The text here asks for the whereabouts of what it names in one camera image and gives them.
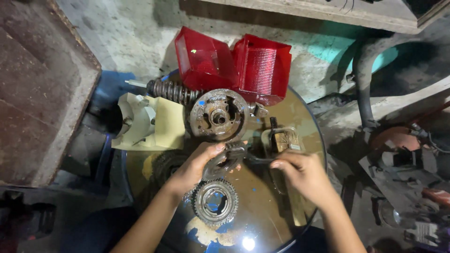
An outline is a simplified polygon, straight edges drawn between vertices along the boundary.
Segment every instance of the shock absorber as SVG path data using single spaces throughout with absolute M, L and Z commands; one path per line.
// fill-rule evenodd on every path
M 148 82 L 147 92 L 152 97 L 162 97 L 182 105 L 195 102 L 203 94 L 203 90 L 190 90 L 181 82 L 162 81 L 159 78 Z

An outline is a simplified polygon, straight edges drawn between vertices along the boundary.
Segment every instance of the concrete wall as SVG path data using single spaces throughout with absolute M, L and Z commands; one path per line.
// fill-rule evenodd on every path
M 369 31 L 365 27 L 197 0 L 57 2 L 104 70 L 132 72 L 141 80 L 178 68 L 173 40 L 182 26 L 229 45 L 245 33 L 290 44 L 289 84 L 307 103 L 351 88 L 345 81 L 345 74 L 351 71 L 350 46 Z M 373 70 L 396 56 L 395 48 L 385 51 Z

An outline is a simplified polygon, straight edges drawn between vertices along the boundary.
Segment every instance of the human hand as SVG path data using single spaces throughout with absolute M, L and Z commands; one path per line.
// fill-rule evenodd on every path
M 270 167 L 283 171 L 288 183 L 319 209 L 333 206 L 335 200 L 340 199 L 317 154 L 288 149 L 279 154 Z
M 169 178 L 167 185 L 178 195 L 192 190 L 202 179 L 206 163 L 225 148 L 225 143 L 201 143 L 186 162 Z

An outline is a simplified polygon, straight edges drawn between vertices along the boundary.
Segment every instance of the coil spring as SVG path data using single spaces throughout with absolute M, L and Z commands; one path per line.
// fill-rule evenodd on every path
M 161 79 L 151 80 L 147 90 L 152 97 L 162 97 L 182 105 L 195 102 L 203 94 L 203 90 L 190 90 L 181 83 Z

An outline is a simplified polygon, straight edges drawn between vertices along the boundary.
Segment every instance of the metal gear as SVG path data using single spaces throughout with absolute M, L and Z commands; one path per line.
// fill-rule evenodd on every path
M 169 177 L 183 165 L 189 154 L 181 150 L 167 150 L 152 161 L 153 176 L 161 188 Z
M 195 102 L 190 112 L 192 133 L 214 142 L 240 140 L 250 117 L 248 107 L 245 99 L 232 90 L 209 91 Z
M 192 195 L 195 214 L 209 226 L 220 226 L 232 221 L 238 204 L 239 198 L 234 187 L 222 178 L 201 181 Z
M 225 144 L 225 150 L 209 160 L 203 169 L 203 180 L 214 180 L 236 168 L 247 155 L 247 146 L 242 141 Z

